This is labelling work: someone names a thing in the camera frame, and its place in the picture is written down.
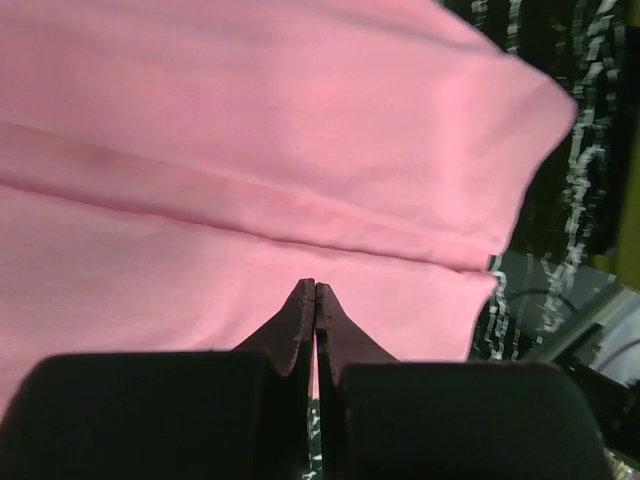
pink shirt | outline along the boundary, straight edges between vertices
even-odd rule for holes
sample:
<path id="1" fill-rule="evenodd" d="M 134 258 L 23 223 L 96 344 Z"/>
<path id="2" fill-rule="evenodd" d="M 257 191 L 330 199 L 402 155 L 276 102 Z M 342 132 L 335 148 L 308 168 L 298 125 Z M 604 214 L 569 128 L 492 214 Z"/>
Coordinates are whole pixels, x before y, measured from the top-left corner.
<path id="1" fill-rule="evenodd" d="M 573 114 L 428 0 L 0 0 L 0 412 L 47 355 L 231 348 L 305 277 L 463 360 Z"/>

cable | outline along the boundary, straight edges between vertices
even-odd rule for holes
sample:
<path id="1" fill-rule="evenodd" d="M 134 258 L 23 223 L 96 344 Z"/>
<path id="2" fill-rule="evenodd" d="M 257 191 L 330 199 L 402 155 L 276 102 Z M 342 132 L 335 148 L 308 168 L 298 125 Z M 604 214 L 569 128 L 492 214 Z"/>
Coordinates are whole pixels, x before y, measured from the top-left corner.
<path id="1" fill-rule="evenodd" d="M 609 355 L 604 360 L 604 362 L 602 362 L 600 366 L 596 369 L 596 372 L 602 372 L 605 368 L 607 368 L 615 360 L 617 360 L 622 354 L 628 352 L 629 350 L 637 346 L 640 346 L 640 338 L 636 338 L 635 340 L 632 340 L 631 342 L 623 345 L 622 347 L 617 349 L 615 352 L 613 352 L 611 355 Z"/>
<path id="2" fill-rule="evenodd" d="M 521 290 L 519 292 L 516 292 L 512 295 L 509 295 L 508 297 L 505 298 L 505 300 L 507 301 L 507 303 L 511 302 L 512 300 L 515 300 L 516 298 L 520 298 L 520 297 L 525 297 L 525 296 L 529 296 L 529 295 L 547 295 L 550 293 L 550 290 L 546 290 L 544 288 L 531 288 L 529 290 Z M 577 313 L 578 309 L 576 308 L 576 306 L 571 303 L 569 301 L 569 299 L 567 299 L 567 297 L 564 297 L 562 295 L 557 295 L 558 300 L 560 300 L 569 310 L 571 310 L 571 313 Z"/>

